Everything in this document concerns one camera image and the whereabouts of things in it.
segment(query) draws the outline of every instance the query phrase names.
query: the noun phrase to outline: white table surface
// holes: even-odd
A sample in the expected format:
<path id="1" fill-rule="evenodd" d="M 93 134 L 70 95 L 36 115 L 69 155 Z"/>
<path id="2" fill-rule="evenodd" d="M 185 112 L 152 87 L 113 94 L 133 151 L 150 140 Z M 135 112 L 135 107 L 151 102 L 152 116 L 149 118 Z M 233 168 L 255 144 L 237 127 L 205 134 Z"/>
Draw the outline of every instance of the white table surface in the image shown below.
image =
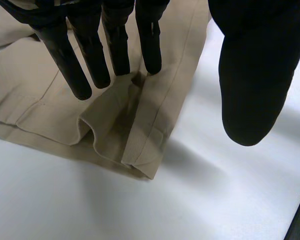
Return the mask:
<path id="1" fill-rule="evenodd" d="M 192 90 L 153 181 L 0 140 L 0 240 L 282 240 L 300 203 L 300 64 L 257 146 L 223 130 L 209 23 Z"/>

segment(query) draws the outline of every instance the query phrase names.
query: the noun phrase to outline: folded fabric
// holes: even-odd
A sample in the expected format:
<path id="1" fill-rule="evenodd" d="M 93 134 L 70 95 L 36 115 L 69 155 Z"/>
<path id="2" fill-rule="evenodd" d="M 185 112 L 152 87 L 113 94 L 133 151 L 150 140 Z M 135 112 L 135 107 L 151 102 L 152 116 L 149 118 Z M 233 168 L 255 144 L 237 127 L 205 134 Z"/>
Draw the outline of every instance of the folded fabric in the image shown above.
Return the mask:
<path id="1" fill-rule="evenodd" d="M 206 0 L 174 0 L 160 20 L 162 70 L 149 75 L 134 12 L 128 19 L 131 73 L 76 99 L 42 42 L 27 37 L 0 52 L 0 138 L 57 156 L 153 179 L 191 87 L 206 39 Z M 99 36 L 106 39 L 102 27 Z M 84 59 L 69 40 L 91 86 Z"/>
<path id="2" fill-rule="evenodd" d="M 33 33 L 31 27 L 15 20 L 0 6 L 0 46 L 13 43 Z"/>

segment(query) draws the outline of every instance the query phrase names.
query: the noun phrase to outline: robotic hand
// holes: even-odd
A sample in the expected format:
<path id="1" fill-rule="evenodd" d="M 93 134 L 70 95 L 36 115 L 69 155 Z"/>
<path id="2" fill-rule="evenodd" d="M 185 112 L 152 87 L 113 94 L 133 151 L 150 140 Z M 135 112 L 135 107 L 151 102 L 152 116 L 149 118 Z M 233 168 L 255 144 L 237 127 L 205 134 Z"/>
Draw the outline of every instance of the robotic hand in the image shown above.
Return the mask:
<path id="1" fill-rule="evenodd" d="M 130 72 L 125 23 L 134 0 L 0 0 L 44 41 L 75 96 L 91 88 L 67 38 L 68 16 L 98 88 L 110 84 L 98 37 L 100 17 L 116 75 Z M 224 34 L 219 61 L 222 120 L 236 143 L 252 146 L 271 130 L 300 59 L 300 0 L 208 0 Z M 158 20 L 169 0 L 136 0 L 136 22 L 146 69 L 161 69 Z"/>
<path id="2" fill-rule="evenodd" d="M 130 73 L 128 35 L 125 24 L 135 5 L 145 67 L 150 74 L 161 70 L 160 28 L 170 0 L 0 0 L 15 19 L 29 24 L 44 42 L 73 94 L 80 100 L 91 97 L 92 89 L 67 36 L 66 17 L 73 28 L 94 85 L 110 85 L 103 46 L 98 36 L 100 19 L 115 75 Z"/>

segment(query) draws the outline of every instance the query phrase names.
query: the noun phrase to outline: black rubber fingertip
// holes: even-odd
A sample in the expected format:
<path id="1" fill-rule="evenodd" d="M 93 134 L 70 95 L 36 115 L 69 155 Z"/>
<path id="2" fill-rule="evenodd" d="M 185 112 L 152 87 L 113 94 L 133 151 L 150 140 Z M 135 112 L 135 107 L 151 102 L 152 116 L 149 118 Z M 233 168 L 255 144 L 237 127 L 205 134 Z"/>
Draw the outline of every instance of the black rubber fingertip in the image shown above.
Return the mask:
<path id="1" fill-rule="evenodd" d="M 223 127 L 228 137 L 237 144 L 245 147 L 257 145 L 270 131 L 261 129 L 239 129 L 223 121 Z"/>
<path id="2" fill-rule="evenodd" d="M 81 101 L 85 101 L 88 100 L 89 98 L 91 98 L 92 96 L 92 89 L 89 87 L 89 89 L 85 89 L 84 92 L 73 92 L 74 96 L 81 100 Z"/>

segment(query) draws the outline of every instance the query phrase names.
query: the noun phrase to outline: stitching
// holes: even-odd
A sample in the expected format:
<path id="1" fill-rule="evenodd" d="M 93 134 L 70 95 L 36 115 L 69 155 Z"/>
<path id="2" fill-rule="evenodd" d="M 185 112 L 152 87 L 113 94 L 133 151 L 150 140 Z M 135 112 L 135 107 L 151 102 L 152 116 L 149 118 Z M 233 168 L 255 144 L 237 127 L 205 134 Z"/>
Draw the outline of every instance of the stitching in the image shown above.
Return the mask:
<path id="1" fill-rule="evenodd" d="M 156 121 L 156 119 L 157 119 L 158 113 L 159 113 L 159 111 L 161 110 L 162 105 L 163 105 L 164 101 L 166 100 L 167 95 L 168 95 L 169 91 L 171 90 L 171 86 L 173 85 L 173 83 L 174 83 L 174 81 L 175 81 L 175 79 L 176 79 L 176 76 L 177 76 L 177 74 L 178 74 L 179 67 L 180 67 L 180 65 L 181 65 L 181 63 L 182 63 L 182 60 L 183 60 L 184 54 L 185 54 L 185 50 L 186 50 L 186 47 L 187 47 L 187 45 L 188 45 L 188 39 L 189 39 L 190 31 L 191 31 L 192 28 L 193 28 L 193 21 L 194 21 L 194 16 L 195 16 L 195 12 L 196 12 L 196 10 L 197 10 L 197 5 L 198 5 L 198 3 L 199 3 L 199 0 L 197 0 L 197 2 L 196 2 L 196 4 L 195 4 L 195 7 L 193 8 L 193 12 L 192 12 L 192 16 L 191 16 L 191 22 L 190 22 L 190 27 L 189 27 L 188 32 L 187 32 L 185 44 L 184 44 L 184 47 L 183 47 L 183 50 L 182 50 L 182 56 L 181 56 L 181 59 L 180 59 L 180 61 L 179 61 L 179 63 L 178 63 L 178 67 L 177 67 L 177 69 L 176 69 L 176 71 L 175 71 L 175 74 L 174 74 L 174 76 L 173 76 L 173 79 L 172 79 L 172 81 L 171 81 L 171 84 L 170 84 L 170 86 L 169 86 L 169 88 L 168 88 L 168 90 L 167 90 L 167 92 L 166 92 L 166 94 L 165 94 L 165 96 L 164 96 L 164 98 L 163 98 L 161 104 L 160 104 L 160 107 L 158 108 L 158 110 L 157 110 L 156 113 L 155 113 L 155 117 L 154 117 L 153 122 L 152 122 L 152 124 L 151 124 L 150 132 L 148 133 L 147 138 L 146 138 L 146 141 L 145 141 L 145 143 L 144 143 L 144 145 L 143 145 L 143 147 L 142 147 L 142 149 L 141 149 L 140 154 L 138 155 L 138 157 L 137 157 L 136 160 L 134 161 L 134 164 L 139 160 L 139 158 L 140 158 L 142 152 L 144 151 L 144 148 L 145 148 L 146 143 L 147 143 L 147 141 L 148 141 L 148 139 L 149 139 L 149 136 L 150 136 L 150 134 L 151 134 L 151 132 L 152 132 L 152 129 L 154 128 L 154 124 L 155 124 L 155 121 Z"/>
<path id="2" fill-rule="evenodd" d="M 56 71 L 55 76 L 53 77 L 51 83 L 49 84 L 49 86 L 46 88 L 45 92 L 42 94 L 42 96 L 40 97 L 40 99 L 38 99 L 36 102 L 34 102 L 33 104 L 31 104 L 22 114 L 21 116 L 15 121 L 15 124 L 17 125 L 19 120 L 26 114 L 26 112 L 28 112 L 29 109 L 31 109 L 34 105 L 40 103 L 41 104 L 41 100 L 45 97 L 45 95 L 47 94 L 48 90 L 50 89 L 51 85 L 54 83 L 58 73 L 60 72 L 59 68 Z"/>

